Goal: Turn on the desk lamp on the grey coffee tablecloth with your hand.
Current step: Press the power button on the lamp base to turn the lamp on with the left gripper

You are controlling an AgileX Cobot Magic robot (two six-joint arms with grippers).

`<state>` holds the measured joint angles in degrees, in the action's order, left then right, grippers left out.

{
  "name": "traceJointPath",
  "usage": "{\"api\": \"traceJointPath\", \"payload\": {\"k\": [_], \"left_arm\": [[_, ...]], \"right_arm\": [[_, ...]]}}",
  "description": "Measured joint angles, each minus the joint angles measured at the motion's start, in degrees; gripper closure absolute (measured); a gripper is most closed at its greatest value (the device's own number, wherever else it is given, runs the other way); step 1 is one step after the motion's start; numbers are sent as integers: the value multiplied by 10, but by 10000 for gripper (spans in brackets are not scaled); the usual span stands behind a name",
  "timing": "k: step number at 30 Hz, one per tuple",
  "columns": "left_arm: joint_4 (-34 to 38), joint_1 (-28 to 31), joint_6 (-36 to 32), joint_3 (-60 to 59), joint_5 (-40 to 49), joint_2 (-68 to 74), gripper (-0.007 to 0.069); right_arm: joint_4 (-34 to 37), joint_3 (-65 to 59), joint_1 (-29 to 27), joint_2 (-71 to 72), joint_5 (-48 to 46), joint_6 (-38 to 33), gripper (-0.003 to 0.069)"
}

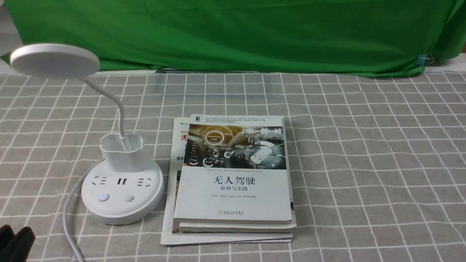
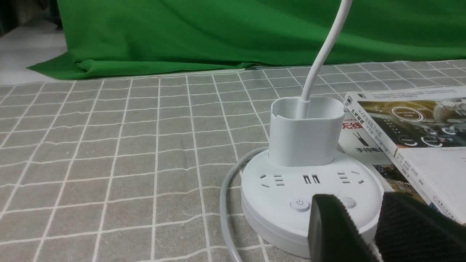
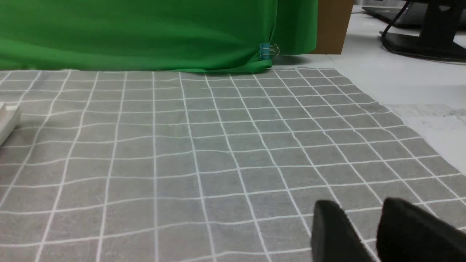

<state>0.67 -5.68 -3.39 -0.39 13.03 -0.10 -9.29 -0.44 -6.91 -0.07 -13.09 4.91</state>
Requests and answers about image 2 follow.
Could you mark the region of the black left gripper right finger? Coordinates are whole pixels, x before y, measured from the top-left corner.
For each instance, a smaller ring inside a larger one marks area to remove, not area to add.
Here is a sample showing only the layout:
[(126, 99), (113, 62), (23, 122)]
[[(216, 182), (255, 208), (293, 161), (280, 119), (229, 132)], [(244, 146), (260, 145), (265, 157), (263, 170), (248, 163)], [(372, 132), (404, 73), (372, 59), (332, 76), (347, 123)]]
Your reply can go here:
[(383, 195), (375, 244), (385, 262), (464, 262), (466, 228), (400, 192)]

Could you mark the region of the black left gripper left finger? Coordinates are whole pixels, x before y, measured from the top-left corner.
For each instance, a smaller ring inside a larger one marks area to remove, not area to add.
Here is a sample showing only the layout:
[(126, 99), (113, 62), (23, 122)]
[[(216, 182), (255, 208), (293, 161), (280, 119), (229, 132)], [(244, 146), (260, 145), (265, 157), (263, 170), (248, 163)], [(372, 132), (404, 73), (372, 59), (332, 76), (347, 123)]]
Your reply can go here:
[(334, 195), (312, 197), (308, 246), (312, 262), (378, 262), (345, 206)]

